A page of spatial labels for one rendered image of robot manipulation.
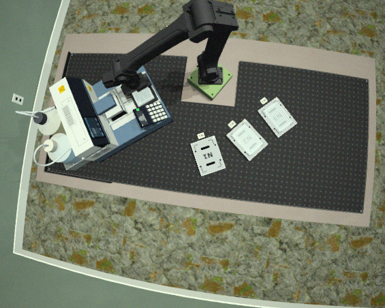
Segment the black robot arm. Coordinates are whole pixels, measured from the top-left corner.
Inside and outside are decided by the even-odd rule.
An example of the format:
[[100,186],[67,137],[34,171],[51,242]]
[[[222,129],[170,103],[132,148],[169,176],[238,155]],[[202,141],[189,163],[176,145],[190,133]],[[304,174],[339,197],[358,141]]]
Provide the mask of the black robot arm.
[[136,77],[140,80],[137,71],[145,63],[184,40],[199,43],[208,38],[205,53],[202,51],[197,56],[198,84],[223,84],[223,68],[218,67],[218,60],[230,33],[238,28],[233,4],[191,0],[183,5],[183,13],[173,23],[113,60],[113,70],[102,74],[102,83],[107,89],[123,83],[134,84]]

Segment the white plastic bottle with dark cap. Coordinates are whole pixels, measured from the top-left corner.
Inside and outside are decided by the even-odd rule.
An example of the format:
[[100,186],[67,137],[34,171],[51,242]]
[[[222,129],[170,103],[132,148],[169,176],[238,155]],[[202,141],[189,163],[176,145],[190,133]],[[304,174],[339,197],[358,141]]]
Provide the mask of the white plastic bottle with dark cap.
[[34,115],[39,117],[38,119],[33,118],[33,120],[43,135],[52,137],[58,133],[66,134],[56,108],[49,112],[36,112]]

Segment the blue and white plate washer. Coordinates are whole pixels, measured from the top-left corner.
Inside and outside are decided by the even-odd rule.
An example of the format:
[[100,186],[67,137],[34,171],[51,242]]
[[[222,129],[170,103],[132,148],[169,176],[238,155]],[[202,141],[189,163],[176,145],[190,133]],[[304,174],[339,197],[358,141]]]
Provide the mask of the blue and white plate washer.
[[121,85],[106,89],[65,77],[49,89],[76,157],[102,162],[173,122],[153,83],[154,99],[138,107]]

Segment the white microplate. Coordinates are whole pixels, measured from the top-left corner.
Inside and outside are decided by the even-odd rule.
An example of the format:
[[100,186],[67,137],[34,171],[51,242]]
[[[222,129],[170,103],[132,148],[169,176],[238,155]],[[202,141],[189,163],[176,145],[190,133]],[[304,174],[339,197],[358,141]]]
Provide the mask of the white microplate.
[[150,88],[148,87],[139,92],[135,91],[132,93],[132,95],[134,96],[134,99],[136,100],[138,107],[154,99],[154,96],[151,93]]
[[251,155],[263,144],[263,142],[248,128],[246,124],[244,124],[234,134],[232,134],[232,137],[244,148],[244,150],[249,155]]
[[275,102],[269,106],[266,110],[263,111],[263,113],[268,117],[278,132],[293,122],[278,102]]

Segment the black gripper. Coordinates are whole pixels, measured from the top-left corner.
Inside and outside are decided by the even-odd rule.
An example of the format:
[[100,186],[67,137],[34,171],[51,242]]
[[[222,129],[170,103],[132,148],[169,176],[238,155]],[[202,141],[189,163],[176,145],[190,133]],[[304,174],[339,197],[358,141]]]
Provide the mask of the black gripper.
[[122,84],[121,89],[126,99],[134,97],[132,95],[134,91],[139,92],[147,87],[150,88],[150,86],[152,85],[146,73],[144,73],[143,75],[142,73],[139,73],[138,75],[140,77],[140,80],[138,79],[138,77],[136,77],[136,81],[134,84]]

